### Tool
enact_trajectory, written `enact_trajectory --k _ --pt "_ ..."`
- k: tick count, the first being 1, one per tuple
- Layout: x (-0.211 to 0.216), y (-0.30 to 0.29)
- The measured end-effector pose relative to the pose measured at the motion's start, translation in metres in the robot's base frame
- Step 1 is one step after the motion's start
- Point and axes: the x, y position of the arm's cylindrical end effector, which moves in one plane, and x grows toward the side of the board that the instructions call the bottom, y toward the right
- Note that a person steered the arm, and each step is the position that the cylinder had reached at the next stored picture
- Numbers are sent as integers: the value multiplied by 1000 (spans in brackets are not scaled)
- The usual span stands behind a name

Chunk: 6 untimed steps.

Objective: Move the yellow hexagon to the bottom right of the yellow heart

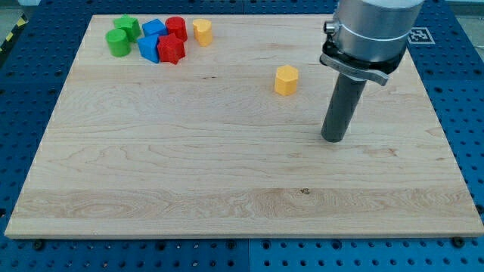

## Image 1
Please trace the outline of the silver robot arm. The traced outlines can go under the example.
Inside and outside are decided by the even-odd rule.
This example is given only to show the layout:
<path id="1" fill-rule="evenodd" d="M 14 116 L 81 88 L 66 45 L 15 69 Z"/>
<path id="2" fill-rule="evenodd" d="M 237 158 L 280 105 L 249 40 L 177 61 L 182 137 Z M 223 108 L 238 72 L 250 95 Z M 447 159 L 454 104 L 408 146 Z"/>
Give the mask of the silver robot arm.
<path id="1" fill-rule="evenodd" d="M 340 0 L 324 22 L 321 64 L 385 85 L 398 67 L 423 0 Z"/>

